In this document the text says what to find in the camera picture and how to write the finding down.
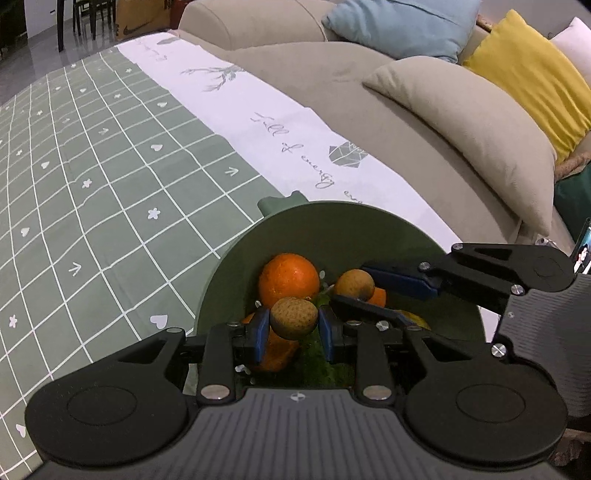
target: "floor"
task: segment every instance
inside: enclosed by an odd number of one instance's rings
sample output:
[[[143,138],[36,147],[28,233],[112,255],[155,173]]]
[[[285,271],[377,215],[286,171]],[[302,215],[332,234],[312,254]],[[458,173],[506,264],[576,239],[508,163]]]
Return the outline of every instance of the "floor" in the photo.
[[[64,50],[57,51],[56,28],[49,28],[29,39],[6,60],[0,61],[0,105],[42,78],[47,73],[83,59],[115,44],[115,31],[100,16],[96,23],[96,40],[90,35],[88,18],[83,19],[82,36],[72,33],[72,21],[64,22]]]

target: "nike logo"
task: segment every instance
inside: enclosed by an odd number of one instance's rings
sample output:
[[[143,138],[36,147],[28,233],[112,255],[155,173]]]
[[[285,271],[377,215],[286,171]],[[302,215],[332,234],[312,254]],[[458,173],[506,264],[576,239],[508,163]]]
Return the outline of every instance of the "nike logo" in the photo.
[[[147,22],[143,25],[140,25],[139,27],[135,27],[135,28],[131,28],[131,29],[129,29],[129,28],[127,28],[127,26],[125,26],[125,28],[123,29],[123,35],[131,35],[132,33],[137,32],[140,28],[144,28],[146,25],[148,25],[148,23],[150,23],[150,22]]]

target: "green bowl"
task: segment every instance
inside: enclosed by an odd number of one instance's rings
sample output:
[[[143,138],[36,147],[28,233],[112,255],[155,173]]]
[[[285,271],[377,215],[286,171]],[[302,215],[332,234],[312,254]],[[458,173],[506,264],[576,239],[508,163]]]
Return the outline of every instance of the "green bowl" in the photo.
[[[300,192],[259,202],[263,220],[220,260],[202,297],[196,332],[239,322],[255,310],[258,277],[274,256],[289,252],[310,260],[329,285],[367,260],[404,260],[444,253],[425,233],[391,213],[350,202],[308,202]],[[417,301],[388,292],[388,307],[421,316],[434,332],[485,341],[478,308],[450,295]]]

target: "smartphone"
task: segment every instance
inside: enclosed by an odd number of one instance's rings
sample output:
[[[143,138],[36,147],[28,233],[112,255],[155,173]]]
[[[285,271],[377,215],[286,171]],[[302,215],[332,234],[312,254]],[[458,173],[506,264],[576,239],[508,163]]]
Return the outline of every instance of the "smartphone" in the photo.
[[[591,218],[585,220],[570,259],[575,273],[588,274],[591,270]]]

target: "orange fruit piece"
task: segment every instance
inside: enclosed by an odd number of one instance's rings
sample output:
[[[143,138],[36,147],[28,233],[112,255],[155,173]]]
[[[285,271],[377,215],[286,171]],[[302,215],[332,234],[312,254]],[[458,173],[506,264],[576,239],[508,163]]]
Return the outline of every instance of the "orange fruit piece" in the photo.
[[[280,254],[262,269],[259,300],[271,308],[285,297],[312,299],[320,291],[320,278],[312,263],[301,255]]]
[[[368,300],[368,303],[377,305],[378,307],[386,306],[386,291],[383,288],[375,287],[374,294]]]
[[[254,313],[251,313],[242,323],[249,323],[253,316]],[[253,367],[253,370],[280,372],[289,365],[299,347],[300,343],[297,340],[285,340],[277,335],[273,329],[269,328],[269,338],[265,347],[265,355],[263,355],[261,363]]]

